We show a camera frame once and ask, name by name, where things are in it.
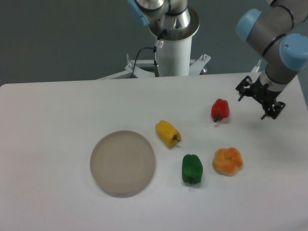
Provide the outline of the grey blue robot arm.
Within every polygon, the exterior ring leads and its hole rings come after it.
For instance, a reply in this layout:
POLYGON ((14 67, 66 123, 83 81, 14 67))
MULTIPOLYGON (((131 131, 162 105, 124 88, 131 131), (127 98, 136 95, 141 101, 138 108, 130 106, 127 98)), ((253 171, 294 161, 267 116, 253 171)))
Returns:
MULTIPOLYGON (((247 11, 236 26, 238 36, 253 47, 267 66, 253 81, 245 77, 236 90, 262 105, 276 119, 285 107, 278 95, 308 64, 308 39, 291 30, 308 18, 305 0, 271 0, 271 10, 247 11)), ((190 62, 192 38, 199 29, 197 12, 185 0, 130 0, 132 16, 156 37, 154 74, 157 77, 197 75, 204 61, 190 62)))

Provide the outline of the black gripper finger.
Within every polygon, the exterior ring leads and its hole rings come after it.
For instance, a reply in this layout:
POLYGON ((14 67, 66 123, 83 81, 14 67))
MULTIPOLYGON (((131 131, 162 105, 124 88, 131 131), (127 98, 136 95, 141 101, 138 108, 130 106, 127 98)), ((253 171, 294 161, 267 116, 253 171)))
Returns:
POLYGON ((274 101, 272 104, 270 103, 262 103, 262 108, 264 110, 264 115, 261 117, 263 120, 265 117, 270 117, 272 119, 276 119, 280 112, 285 108, 286 104, 284 102, 274 101))
POLYGON ((246 76, 235 88, 239 93, 238 101, 241 101, 243 97, 252 97, 253 90, 251 89, 251 85, 253 84, 250 76, 246 76))

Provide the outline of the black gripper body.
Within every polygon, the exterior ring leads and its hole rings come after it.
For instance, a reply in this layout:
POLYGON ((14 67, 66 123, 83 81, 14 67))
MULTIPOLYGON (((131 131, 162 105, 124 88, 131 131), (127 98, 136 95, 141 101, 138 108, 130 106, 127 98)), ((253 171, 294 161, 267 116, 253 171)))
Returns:
POLYGON ((269 84, 262 85, 259 80, 250 86, 252 97, 262 105, 264 110, 268 110, 277 98, 277 92, 270 91, 269 84))

